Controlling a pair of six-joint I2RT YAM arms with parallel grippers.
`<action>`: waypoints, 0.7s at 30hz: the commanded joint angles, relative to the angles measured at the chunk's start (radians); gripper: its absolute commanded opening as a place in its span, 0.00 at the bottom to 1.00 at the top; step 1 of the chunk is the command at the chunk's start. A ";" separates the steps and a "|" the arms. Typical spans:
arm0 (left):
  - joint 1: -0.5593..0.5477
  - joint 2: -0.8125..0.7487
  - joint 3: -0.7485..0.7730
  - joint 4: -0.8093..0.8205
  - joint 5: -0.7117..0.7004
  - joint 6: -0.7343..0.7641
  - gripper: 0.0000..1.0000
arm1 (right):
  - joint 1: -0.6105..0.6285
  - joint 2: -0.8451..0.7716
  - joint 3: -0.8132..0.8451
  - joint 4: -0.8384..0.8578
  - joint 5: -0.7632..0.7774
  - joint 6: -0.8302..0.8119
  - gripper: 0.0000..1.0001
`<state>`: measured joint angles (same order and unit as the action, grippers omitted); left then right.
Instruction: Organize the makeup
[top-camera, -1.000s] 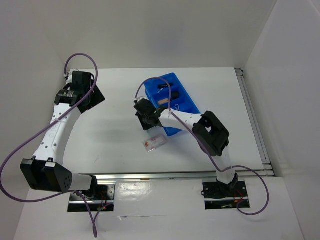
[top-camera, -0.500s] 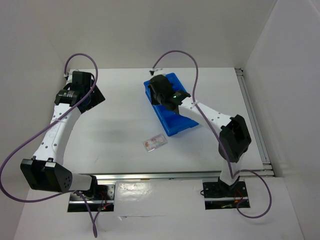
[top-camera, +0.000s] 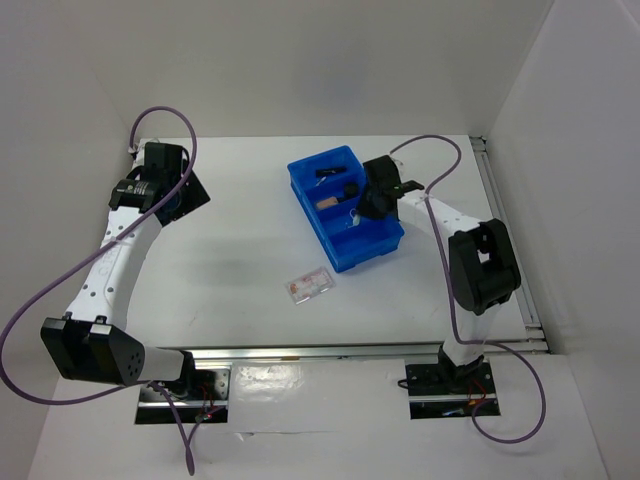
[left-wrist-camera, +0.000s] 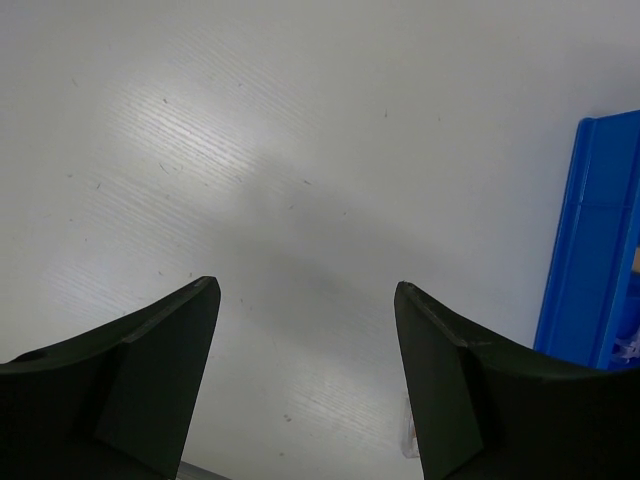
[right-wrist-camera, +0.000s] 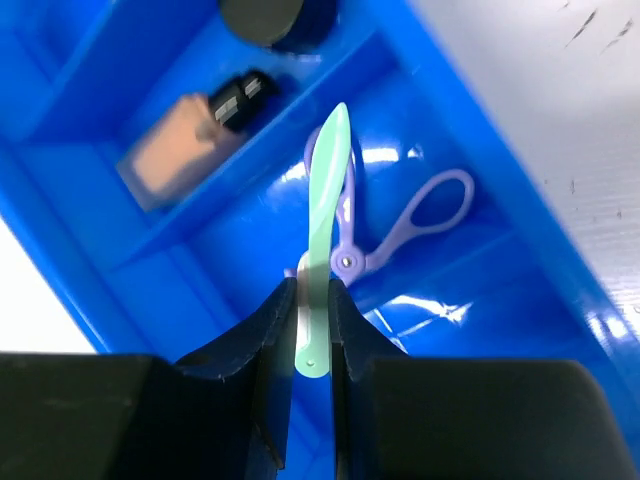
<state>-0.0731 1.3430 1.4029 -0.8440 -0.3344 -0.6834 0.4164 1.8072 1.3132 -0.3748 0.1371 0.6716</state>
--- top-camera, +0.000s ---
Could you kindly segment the beige foundation bottle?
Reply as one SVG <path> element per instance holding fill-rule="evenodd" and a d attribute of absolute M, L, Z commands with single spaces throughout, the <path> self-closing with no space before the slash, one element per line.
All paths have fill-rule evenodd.
<path fill-rule="evenodd" d="M 344 197 L 336 197 L 336 196 L 331 196 L 325 199 L 322 199 L 320 201 L 318 201 L 315 204 L 315 207 L 318 211 L 322 211 L 334 206 L 339 205 L 340 203 L 343 203 L 345 201 Z"/>

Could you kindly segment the black mascara tube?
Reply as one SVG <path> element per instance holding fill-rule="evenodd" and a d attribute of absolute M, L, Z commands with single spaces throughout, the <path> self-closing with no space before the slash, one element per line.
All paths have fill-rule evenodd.
<path fill-rule="evenodd" d="M 337 167 L 330 167 L 330 168 L 325 168 L 325 169 L 318 169 L 315 171 L 315 176 L 317 178 L 320 177 L 325 177 L 325 176 L 332 176 L 332 175 L 336 175 L 336 174 L 341 174 L 347 171 L 347 168 L 345 166 L 337 166 Z"/>

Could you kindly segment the clear packet of samples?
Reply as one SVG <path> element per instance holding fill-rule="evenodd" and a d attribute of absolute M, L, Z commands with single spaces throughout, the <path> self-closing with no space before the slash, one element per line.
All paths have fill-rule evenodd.
<path fill-rule="evenodd" d="M 335 286 L 335 282 L 325 267 L 317 268 L 286 283 L 285 288 L 292 301 L 299 305 Z"/>

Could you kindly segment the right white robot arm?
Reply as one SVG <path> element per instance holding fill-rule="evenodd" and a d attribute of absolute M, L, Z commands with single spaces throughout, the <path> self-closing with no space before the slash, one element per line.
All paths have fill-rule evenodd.
<path fill-rule="evenodd" d="M 499 219 L 482 221 L 460 212 L 414 180 L 402 181 L 388 155 L 363 168 L 360 216 L 407 220 L 442 246 L 455 319 L 439 347 L 436 379 L 444 390 L 460 391 L 483 361 L 484 343 L 501 306 L 521 285 L 507 228 Z"/>

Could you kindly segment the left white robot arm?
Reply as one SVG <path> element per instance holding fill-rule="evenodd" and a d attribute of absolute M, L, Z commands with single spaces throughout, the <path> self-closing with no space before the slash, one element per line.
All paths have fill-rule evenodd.
<path fill-rule="evenodd" d="M 191 173 L 176 195 L 188 166 L 185 148 L 150 142 L 141 164 L 113 188 L 102 244 L 107 252 L 60 318 L 48 318 L 40 331 L 60 374 L 68 380 L 129 386 L 161 381 L 176 399 L 196 390 L 197 374 L 190 355 L 146 347 L 127 334 L 130 300 L 147 253 L 163 227 L 209 201 Z"/>

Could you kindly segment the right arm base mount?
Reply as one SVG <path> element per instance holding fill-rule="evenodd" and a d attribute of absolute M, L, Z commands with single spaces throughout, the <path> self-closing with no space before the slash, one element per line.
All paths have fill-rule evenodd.
<path fill-rule="evenodd" d="M 397 386 L 408 394 L 412 420 L 471 417 L 476 406 L 477 416 L 501 415 L 488 362 L 457 383 L 447 383 L 435 364 L 408 364 Z"/>

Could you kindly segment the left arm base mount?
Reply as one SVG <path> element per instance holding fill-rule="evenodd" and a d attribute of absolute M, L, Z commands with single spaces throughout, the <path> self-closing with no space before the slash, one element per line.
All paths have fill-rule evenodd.
<path fill-rule="evenodd" d="M 228 422 L 228 398 L 231 369 L 196 369 L 184 380 L 158 381 L 172 400 L 179 419 L 187 425 Z M 140 389 L 134 420 L 136 425 L 166 425 L 175 422 L 172 407 L 165 395 L 151 386 Z"/>

